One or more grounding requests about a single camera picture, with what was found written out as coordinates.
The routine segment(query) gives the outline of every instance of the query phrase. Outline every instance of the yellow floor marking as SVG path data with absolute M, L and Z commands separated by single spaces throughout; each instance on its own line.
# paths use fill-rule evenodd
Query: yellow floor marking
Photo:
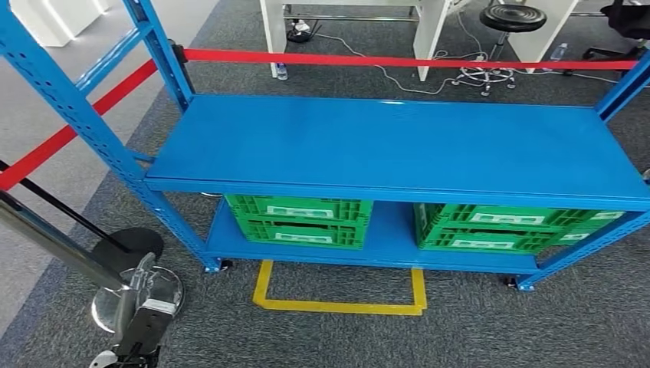
M 399 316 L 422 316 L 427 308 L 425 279 L 422 269 L 411 269 L 411 284 L 413 287 L 413 305 L 404 304 L 365 304 L 338 303 L 329 301 L 283 301 L 267 299 L 268 284 L 271 281 L 273 261 L 264 260 L 260 266 L 258 282 L 253 293 L 253 302 L 265 309 L 275 311 L 327 312 L 327 313 L 356 313 L 356 314 L 391 314 Z

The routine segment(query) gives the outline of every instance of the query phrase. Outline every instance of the black stool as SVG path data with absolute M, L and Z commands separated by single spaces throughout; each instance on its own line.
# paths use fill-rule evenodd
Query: black stool
M 499 41 L 494 44 L 488 60 L 497 60 L 510 33 L 536 31 L 547 22 L 543 11 L 525 5 L 492 5 L 481 12 L 481 23 L 489 28 L 502 31 Z M 458 86 L 463 78 L 481 82 L 483 96 L 489 96 L 492 83 L 507 81 L 508 88 L 515 88 L 514 71 L 507 68 L 462 67 L 461 75 L 451 84 Z

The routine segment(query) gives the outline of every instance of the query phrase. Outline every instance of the desk leg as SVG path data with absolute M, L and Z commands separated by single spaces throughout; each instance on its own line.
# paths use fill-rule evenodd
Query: desk leg
M 260 0 L 264 34 L 268 52 L 284 53 L 287 48 L 287 31 L 284 23 L 284 11 L 281 0 Z M 271 63 L 271 75 L 277 77 L 275 65 Z
M 566 23 L 579 0 L 527 0 L 526 5 L 538 8 L 547 14 L 547 23 L 535 32 L 513 33 L 508 38 L 510 46 L 520 61 L 541 61 Z
M 435 46 L 440 38 L 442 25 L 451 0 L 424 0 L 420 5 L 420 22 L 413 40 L 413 52 L 416 59 L 429 60 L 433 57 Z M 418 67 L 420 81 L 425 81 L 428 67 Z

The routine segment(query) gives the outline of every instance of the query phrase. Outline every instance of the shelf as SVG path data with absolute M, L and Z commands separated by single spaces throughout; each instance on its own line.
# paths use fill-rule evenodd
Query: shelf
M 206 255 L 223 258 L 272 259 L 335 265 L 420 267 L 432 270 L 533 274 L 532 255 L 471 251 L 420 251 L 415 245 L 412 205 L 376 202 L 363 249 L 359 251 L 249 242 L 222 201 L 210 228 Z
M 307 97 L 194 98 L 152 189 L 650 209 L 592 108 Z

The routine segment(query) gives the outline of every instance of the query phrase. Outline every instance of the caster wheel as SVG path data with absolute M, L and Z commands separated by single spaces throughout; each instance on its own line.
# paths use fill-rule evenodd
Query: caster wheel
M 508 286 L 509 288 L 517 290 L 517 279 L 515 278 L 505 278 L 503 280 L 504 285 Z
M 232 268 L 234 264 L 229 259 L 224 259 L 222 261 L 222 266 L 219 268 L 220 271 L 226 271 Z

